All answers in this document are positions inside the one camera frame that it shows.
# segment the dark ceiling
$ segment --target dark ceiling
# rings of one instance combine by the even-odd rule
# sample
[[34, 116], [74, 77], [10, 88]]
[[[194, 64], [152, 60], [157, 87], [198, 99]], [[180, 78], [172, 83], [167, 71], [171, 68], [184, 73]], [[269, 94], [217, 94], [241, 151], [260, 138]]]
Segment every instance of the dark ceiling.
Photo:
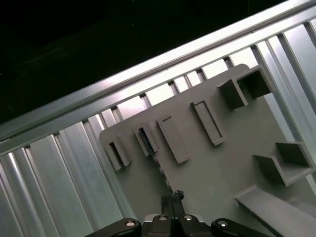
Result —
[[0, 123], [282, 0], [0, 2]]

